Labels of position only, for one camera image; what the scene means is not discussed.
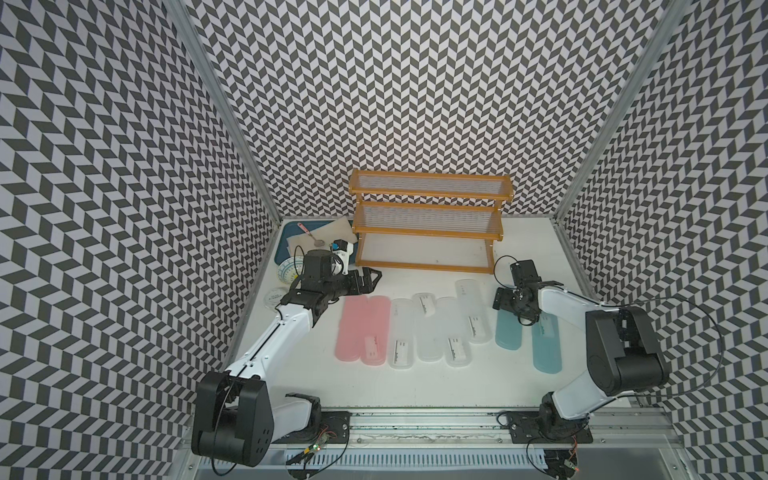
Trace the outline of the teal pencil case plain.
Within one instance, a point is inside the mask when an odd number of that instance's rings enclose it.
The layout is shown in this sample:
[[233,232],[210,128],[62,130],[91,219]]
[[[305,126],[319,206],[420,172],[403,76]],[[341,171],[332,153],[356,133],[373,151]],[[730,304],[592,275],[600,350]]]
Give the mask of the teal pencil case plain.
[[497,311],[495,343],[505,350],[516,351],[522,345],[522,324],[517,315],[506,310]]

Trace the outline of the frosted white pencil case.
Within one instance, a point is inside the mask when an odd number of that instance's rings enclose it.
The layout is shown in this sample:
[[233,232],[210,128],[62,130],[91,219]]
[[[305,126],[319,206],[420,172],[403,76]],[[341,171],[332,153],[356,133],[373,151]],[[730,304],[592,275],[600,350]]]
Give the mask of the frosted white pencil case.
[[473,344],[490,342],[493,335],[478,282],[462,279],[456,282],[455,289],[469,341]]

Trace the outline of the teal pencil case labelled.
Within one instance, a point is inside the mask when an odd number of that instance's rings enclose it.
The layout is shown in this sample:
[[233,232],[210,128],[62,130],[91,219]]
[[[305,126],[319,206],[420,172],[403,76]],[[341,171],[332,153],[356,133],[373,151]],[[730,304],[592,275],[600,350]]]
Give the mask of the teal pencil case labelled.
[[559,322],[555,315],[541,313],[532,327],[532,351],[534,368],[546,374],[562,370],[562,352]]

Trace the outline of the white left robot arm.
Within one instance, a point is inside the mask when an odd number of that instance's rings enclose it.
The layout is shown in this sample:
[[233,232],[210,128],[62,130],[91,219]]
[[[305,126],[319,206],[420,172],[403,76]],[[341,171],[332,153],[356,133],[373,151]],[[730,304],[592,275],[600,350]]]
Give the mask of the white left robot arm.
[[258,340],[229,367],[207,373],[198,383],[191,439],[195,455],[255,467],[274,441],[290,436],[313,440],[321,434],[320,400],[289,393],[274,402],[268,381],[330,304],[375,291],[381,271],[350,268],[352,250],[338,240],[330,249],[304,254]]

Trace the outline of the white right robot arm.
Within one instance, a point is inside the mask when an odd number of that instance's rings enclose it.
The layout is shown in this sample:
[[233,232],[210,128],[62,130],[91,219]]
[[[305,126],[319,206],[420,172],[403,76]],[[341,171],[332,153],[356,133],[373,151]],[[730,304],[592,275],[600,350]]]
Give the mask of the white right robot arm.
[[531,260],[514,259],[512,283],[496,290],[496,342],[516,350],[522,332],[532,336],[534,366],[544,373],[562,368],[559,326],[582,331],[586,361],[566,386],[546,393],[537,410],[507,414],[514,443],[589,442],[590,416],[625,393],[667,383],[670,368],[648,313],[635,306],[611,306],[543,280]]

